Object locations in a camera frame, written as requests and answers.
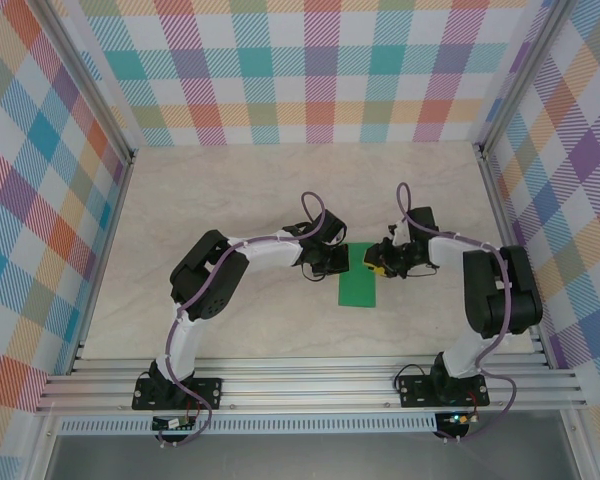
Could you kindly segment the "aluminium frame post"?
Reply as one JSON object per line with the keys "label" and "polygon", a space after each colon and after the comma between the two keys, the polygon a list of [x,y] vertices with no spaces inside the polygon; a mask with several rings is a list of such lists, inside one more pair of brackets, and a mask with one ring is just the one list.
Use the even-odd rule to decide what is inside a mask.
{"label": "aluminium frame post", "polygon": [[517,98],[533,79],[533,68],[550,45],[549,35],[570,0],[490,0],[480,44],[498,45],[495,69],[486,81],[485,94],[468,133],[477,161],[502,135]]}
{"label": "aluminium frame post", "polygon": [[131,163],[134,150],[125,139],[79,50],[74,45],[50,0],[28,1],[43,29],[51,38],[54,47],[58,50],[61,59],[66,64],[66,68],[76,82],[78,90],[85,95],[87,103],[100,122],[108,139],[112,142],[114,149],[126,163]]}

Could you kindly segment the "aluminium mounting rail beam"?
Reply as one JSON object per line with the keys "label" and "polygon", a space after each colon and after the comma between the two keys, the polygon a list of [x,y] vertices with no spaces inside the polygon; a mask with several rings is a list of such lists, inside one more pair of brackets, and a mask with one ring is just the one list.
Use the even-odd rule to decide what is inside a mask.
{"label": "aluminium mounting rail beam", "polygon": [[[223,381],[223,413],[344,413],[396,411],[392,380],[399,370],[429,369],[430,356],[280,357],[196,362],[201,377]],[[150,365],[147,359],[78,359],[69,374],[47,380],[38,402],[40,414],[128,413],[134,385]],[[517,394],[516,410],[585,407],[584,392],[571,370],[550,367],[541,353],[498,354],[485,365],[489,410]]]}

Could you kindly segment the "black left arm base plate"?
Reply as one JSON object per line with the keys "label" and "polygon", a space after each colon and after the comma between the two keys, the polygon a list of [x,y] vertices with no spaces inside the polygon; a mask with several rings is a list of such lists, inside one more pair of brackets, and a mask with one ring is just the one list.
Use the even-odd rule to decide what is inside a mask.
{"label": "black left arm base plate", "polygon": [[[222,380],[220,378],[200,378],[189,376],[181,383],[190,391],[204,399],[213,410],[220,406],[222,396]],[[131,409],[148,410],[195,410],[199,405],[197,399],[184,392],[169,379],[152,378],[142,375],[136,380]]]}

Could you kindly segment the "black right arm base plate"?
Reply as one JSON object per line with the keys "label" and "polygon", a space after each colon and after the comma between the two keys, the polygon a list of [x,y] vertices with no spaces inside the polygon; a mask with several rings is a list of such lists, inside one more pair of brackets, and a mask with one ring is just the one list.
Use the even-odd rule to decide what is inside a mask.
{"label": "black right arm base plate", "polygon": [[436,380],[431,375],[404,375],[398,380],[403,408],[413,407],[484,407],[490,405],[482,375],[469,378]]}

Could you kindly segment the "small black circuit board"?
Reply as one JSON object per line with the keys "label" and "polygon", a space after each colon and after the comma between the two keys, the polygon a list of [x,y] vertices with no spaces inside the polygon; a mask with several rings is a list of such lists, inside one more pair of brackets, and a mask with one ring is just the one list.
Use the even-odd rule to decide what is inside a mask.
{"label": "small black circuit board", "polygon": [[192,416],[154,416],[151,422],[152,431],[180,432],[191,431],[196,427],[197,418]]}

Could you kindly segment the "aluminium side rail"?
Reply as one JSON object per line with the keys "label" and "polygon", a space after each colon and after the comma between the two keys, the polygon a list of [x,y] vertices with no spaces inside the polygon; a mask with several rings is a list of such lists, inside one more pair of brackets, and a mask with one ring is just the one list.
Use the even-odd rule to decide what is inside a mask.
{"label": "aluminium side rail", "polygon": [[96,263],[94,279],[89,292],[89,297],[86,302],[85,311],[83,312],[77,324],[75,337],[72,339],[67,359],[65,360],[61,370],[63,375],[69,375],[72,372],[73,364],[78,357],[78,351],[82,348],[88,337],[138,153],[138,149],[132,150],[129,154],[129,158],[126,160],[119,192],[108,222],[103,249],[98,262]]}
{"label": "aluminium side rail", "polygon": [[512,289],[512,312],[507,334],[523,335],[536,328],[543,318],[543,304],[533,269],[526,250],[514,238],[504,201],[496,185],[492,168],[486,154],[479,146],[474,147],[475,157],[482,175],[487,196],[494,214],[507,262],[509,282]]}

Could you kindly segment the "grey metal base panel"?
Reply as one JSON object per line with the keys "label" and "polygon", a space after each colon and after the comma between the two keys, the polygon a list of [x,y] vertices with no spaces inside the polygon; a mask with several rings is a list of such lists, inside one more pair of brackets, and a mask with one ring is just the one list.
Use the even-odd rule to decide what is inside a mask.
{"label": "grey metal base panel", "polygon": [[484,435],[62,436],[45,480],[581,480],[555,412],[511,413]]}

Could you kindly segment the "aluminium frame leg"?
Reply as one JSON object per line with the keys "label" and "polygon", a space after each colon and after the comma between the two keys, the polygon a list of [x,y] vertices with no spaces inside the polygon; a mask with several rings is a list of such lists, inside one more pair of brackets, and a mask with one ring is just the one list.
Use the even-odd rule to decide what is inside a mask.
{"label": "aluminium frame leg", "polygon": [[595,480],[590,448],[578,411],[564,409],[561,411],[561,417],[580,479]]}
{"label": "aluminium frame leg", "polygon": [[39,418],[35,442],[24,480],[45,480],[60,428],[60,420],[54,415]]}

